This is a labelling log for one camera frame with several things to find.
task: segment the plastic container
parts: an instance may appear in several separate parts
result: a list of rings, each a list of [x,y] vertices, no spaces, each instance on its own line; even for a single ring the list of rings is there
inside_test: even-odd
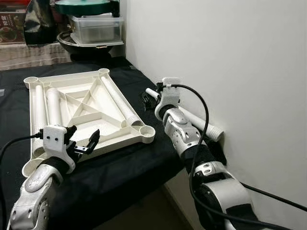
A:
[[[121,41],[123,18],[113,18],[110,14],[77,18],[69,16],[73,30],[72,39],[77,43],[101,43]]]
[[[46,116],[47,125],[60,122],[64,127],[77,126],[71,139],[78,146],[86,146],[92,133],[100,130],[94,152],[83,155],[80,161],[137,142],[149,144],[154,139],[155,129],[139,118],[110,78],[108,69],[45,78],[29,77],[24,82],[30,90],[31,135],[36,133],[41,123],[36,115],[38,106],[39,114]],[[44,152],[35,152],[35,147],[35,139],[32,139],[30,161],[23,167],[26,177],[46,158]]]

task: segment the white tube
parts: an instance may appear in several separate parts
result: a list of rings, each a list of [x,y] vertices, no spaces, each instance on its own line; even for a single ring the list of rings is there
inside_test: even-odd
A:
[[[147,88],[146,93],[148,93],[150,96],[152,96],[154,99],[158,99],[159,94],[152,90]],[[194,114],[190,113],[188,110],[178,107],[184,114],[187,116],[187,119],[198,129],[203,130],[205,128],[205,121],[200,119],[199,117],[195,116]],[[206,135],[210,137],[214,141],[219,141],[222,137],[222,134],[224,131],[222,131],[220,128],[208,125]]]
[[[59,106],[59,91],[55,88],[47,90],[47,104],[50,125],[62,125],[61,109]]]
[[[41,85],[35,87],[35,116],[34,132],[37,133],[47,125],[44,90]],[[35,138],[33,141],[33,154],[37,157],[44,152],[43,140]]]
[[[105,85],[106,89],[110,93],[110,95],[113,98],[113,100],[115,101],[116,105],[118,106],[120,111],[123,113],[125,119],[127,120],[127,123],[130,126],[141,126],[142,125],[141,120],[138,118],[138,116],[136,116],[131,111],[131,109],[127,106],[127,104],[123,101],[123,99],[118,95],[116,90],[113,88],[113,85],[110,82],[110,80],[108,78],[106,78],[103,74],[99,74],[99,76],[101,77],[100,78],[101,81]]]

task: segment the black cable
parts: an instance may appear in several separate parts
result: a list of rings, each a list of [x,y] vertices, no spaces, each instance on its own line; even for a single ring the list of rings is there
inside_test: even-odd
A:
[[[7,223],[7,216],[6,216],[6,205],[5,205],[5,199],[4,199],[4,193],[2,189],[2,168],[1,168],[1,163],[2,163],[2,158],[4,155],[5,150],[13,143],[21,141],[21,140],[27,140],[27,139],[32,139],[38,137],[37,134],[28,136],[28,137],[22,137],[22,138],[16,138],[8,143],[6,143],[0,153],[0,201],[1,201],[1,208],[2,208],[2,229],[6,230],[6,223]]]
[[[207,107],[207,104],[206,102],[204,101],[204,99],[202,98],[202,96],[197,92],[195,91],[193,88],[189,87],[189,86],[186,86],[186,85],[181,85],[181,84],[173,84],[171,85],[171,87],[180,87],[180,88],[185,88],[187,90],[190,90],[191,92],[193,92],[194,94],[196,94],[198,96],[198,98],[201,100],[204,108],[205,108],[205,113],[206,113],[206,117],[205,117],[205,127],[203,129],[203,132],[201,134],[201,138],[198,142],[198,147],[197,147],[197,150],[196,150],[196,154],[194,155],[193,157],[193,162],[192,162],[192,169],[191,169],[191,172],[190,172],[190,175],[189,175],[189,188],[190,188],[190,192],[192,194],[192,197],[193,199],[199,203],[204,209],[206,209],[207,211],[211,212],[211,213],[214,213],[218,216],[221,216],[222,218],[224,219],[228,219],[228,220],[233,220],[233,221],[236,221],[236,222],[240,222],[240,223],[245,223],[245,224],[251,224],[251,225],[258,225],[258,226],[263,226],[263,227],[266,227],[266,228],[269,228],[269,229],[273,229],[273,230],[291,230],[291,229],[288,229],[288,228],[285,228],[285,227],[282,227],[282,226],[279,226],[279,225],[275,225],[275,224],[270,224],[270,223],[267,223],[267,222],[262,222],[262,221],[254,221],[254,220],[249,220],[249,219],[243,219],[243,218],[239,218],[239,217],[235,217],[235,216],[230,216],[228,214],[225,214],[225,213],[222,213],[222,212],[219,212],[219,211],[216,211],[215,209],[213,208],[210,208],[209,206],[205,205],[202,201],[200,201],[197,196],[195,195],[195,192],[193,190],[193,183],[192,183],[192,179],[193,179],[193,173],[194,173],[194,170],[195,170],[195,159],[196,159],[196,155],[198,154],[198,151],[199,151],[199,147],[202,143],[202,140],[203,140],[203,137],[207,131],[207,128],[208,128],[208,124],[209,124],[209,110],[208,110],[208,107]]]
[[[273,198],[273,199],[275,199],[275,200],[279,200],[279,201],[281,201],[281,202],[283,202],[283,203],[286,203],[286,204],[288,204],[288,205],[291,205],[291,206],[293,206],[293,207],[296,207],[296,208],[298,208],[298,209],[300,209],[300,210],[303,210],[303,211],[307,212],[307,207],[302,206],[302,205],[300,205],[300,204],[298,204],[298,203],[295,203],[295,202],[292,202],[292,201],[290,201],[290,200],[284,199],[284,198],[282,198],[282,197],[280,197],[280,196],[277,196],[277,195],[274,195],[274,194],[265,192],[265,191],[260,190],[260,189],[258,189],[258,188],[252,187],[252,186],[250,186],[250,185],[248,185],[248,184],[245,184],[245,183],[242,183],[242,182],[241,182],[241,184],[242,184],[245,188],[247,188],[247,189],[249,189],[249,190],[252,190],[252,191],[254,191],[254,192],[256,192],[256,193],[260,193],[260,194],[262,194],[262,195],[271,197],[271,198]]]

